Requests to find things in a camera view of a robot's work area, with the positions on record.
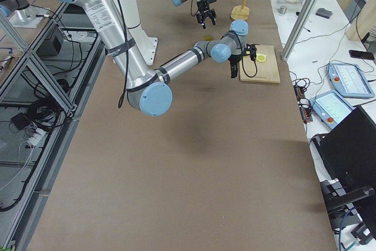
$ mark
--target white table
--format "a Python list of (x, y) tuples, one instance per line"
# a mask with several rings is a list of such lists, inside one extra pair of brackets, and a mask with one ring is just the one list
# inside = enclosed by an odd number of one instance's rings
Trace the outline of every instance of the white table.
[[(291, 5), (291, 4), (281, 4), (277, 0), (270, 0), (273, 7), (274, 18), (278, 25), (278, 32), (282, 43), (286, 43), (288, 36), (297, 20), (298, 16), (296, 12), (301, 11), (302, 6)], [(287, 6), (287, 12), (282, 15), (278, 13), (277, 9), (282, 5)], [(330, 19), (325, 19), (315, 15), (318, 8), (325, 8), (331, 10), (333, 15)], [(312, 36), (317, 35), (329, 35), (348, 24), (348, 19), (345, 17), (343, 11), (341, 10), (339, 4), (336, 0), (318, 0), (305, 27), (311, 32), (304, 29), (298, 39), (303, 41)], [(290, 71), (294, 72), (298, 78), (310, 78), (312, 82), (319, 83), (321, 78), (317, 72), (317, 69), (321, 66), (328, 64), (329, 60), (339, 60), (347, 63), (356, 63), (364, 71), (371, 71), (372, 67), (376, 69), (375, 64), (372, 61), (366, 61), (371, 66), (367, 65), (364, 61), (360, 59), (351, 58), (348, 54), (349, 49), (363, 50), (362, 43), (360, 41), (349, 41), (346, 36), (344, 36), (345, 30), (336, 32), (331, 36), (322, 36), (315, 39), (310, 39), (309, 41), (298, 43), (295, 45), (293, 52), (291, 53), (287, 63)], [(322, 77), (325, 75), (325, 69), (320, 69), (320, 74)], [(370, 73), (366, 73), (365, 77), (368, 80), (376, 79), (376, 71), (373, 70)], [(371, 87), (376, 92), (376, 82), (371, 82)], [(329, 82), (328, 78), (325, 78), (324, 84), (311, 85), (307, 92), (305, 93), (307, 98), (315, 97), (317, 94), (324, 93), (334, 89)], [(366, 99), (347, 99), (350, 104), (357, 105), (363, 102), (367, 102)], [(369, 113), (376, 113), (376, 102), (364, 105), (364, 108)], [(307, 125), (307, 137), (311, 139), (317, 133), (327, 133), (329, 128), (323, 124), (317, 116), (313, 116), (313, 122)], [(311, 145), (311, 153), (315, 162), (316, 172), (320, 181), (330, 179), (324, 164), (316, 151), (314, 145)], [(348, 226), (342, 231), (341, 241), (347, 247), (353, 241), (354, 237), (351, 235), (351, 230), (356, 227)], [(361, 246), (356, 245), (352, 248), (354, 251), (374, 251), (376, 250), (376, 240), (372, 240), (368, 245)]]

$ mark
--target wooden mug tree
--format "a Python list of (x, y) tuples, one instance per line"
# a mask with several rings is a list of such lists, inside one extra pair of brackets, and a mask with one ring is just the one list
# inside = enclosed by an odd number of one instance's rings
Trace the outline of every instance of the wooden mug tree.
[(232, 20), (248, 20), (249, 8), (246, 7), (247, 0), (243, 0), (241, 5), (235, 6), (230, 17)]

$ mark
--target white connector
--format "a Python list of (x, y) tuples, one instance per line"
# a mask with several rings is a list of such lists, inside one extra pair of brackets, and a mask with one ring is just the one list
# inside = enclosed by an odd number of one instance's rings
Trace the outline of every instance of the white connector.
[(47, 132), (45, 132), (43, 129), (37, 128), (35, 130), (35, 133), (28, 139), (28, 142), (32, 146), (36, 146), (42, 140), (42, 138), (46, 135), (46, 133)]

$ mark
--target computer monitor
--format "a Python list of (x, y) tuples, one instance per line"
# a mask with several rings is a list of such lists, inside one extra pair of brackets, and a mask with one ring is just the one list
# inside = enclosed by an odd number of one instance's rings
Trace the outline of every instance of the computer monitor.
[[(347, 193), (363, 186), (376, 189), (376, 124), (361, 106), (321, 140), (320, 155)], [(376, 238), (376, 196), (353, 204)]]

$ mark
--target black phone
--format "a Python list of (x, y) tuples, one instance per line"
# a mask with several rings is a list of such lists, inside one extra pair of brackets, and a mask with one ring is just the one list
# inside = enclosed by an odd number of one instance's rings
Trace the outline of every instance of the black phone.
[(350, 53), (350, 57), (352, 57), (352, 58), (359, 58), (359, 59), (365, 59), (365, 60), (375, 60), (375, 57), (374, 57), (372, 52), (359, 51), (359, 50), (349, 50), (348, 53)]

